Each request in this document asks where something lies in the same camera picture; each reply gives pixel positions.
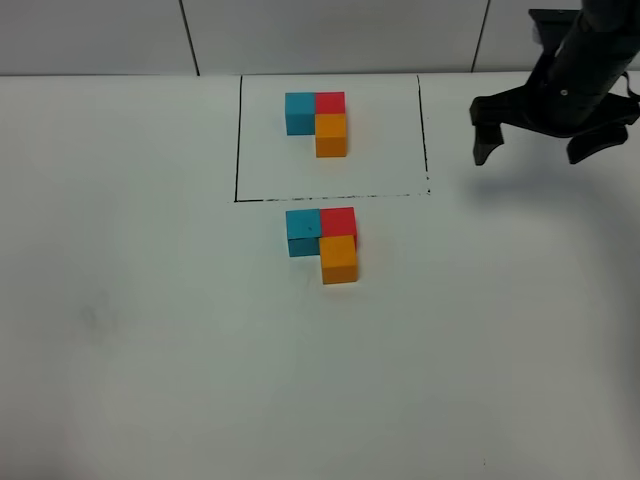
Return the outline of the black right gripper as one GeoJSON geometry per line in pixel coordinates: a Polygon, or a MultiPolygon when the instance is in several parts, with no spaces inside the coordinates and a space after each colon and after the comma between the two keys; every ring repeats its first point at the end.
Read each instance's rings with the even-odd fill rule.
{"type": "Polygon", "coordinates": [[[581,134],[567,145],[570,164],[624,144],[639,106],[610,90],[638,52],[637,32],[570,30],[543,52],[523,86],[473,100],[475,165],[504,144],[504,124],[555,137],[581,134]]]}

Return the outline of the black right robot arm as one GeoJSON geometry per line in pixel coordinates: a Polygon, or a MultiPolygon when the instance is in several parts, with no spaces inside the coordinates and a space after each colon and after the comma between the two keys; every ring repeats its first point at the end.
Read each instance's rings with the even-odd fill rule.
{"type": "Polygon", "coordinates": [[[568,139],[572,165],[624,144],[639,118],[639,96],[611,89],[639,52],[638,2],[585,1],[578,10],[529,15],[542,53],[526,83],[470,106],[476,165],[503,145],[503,125],[568,139]]]}

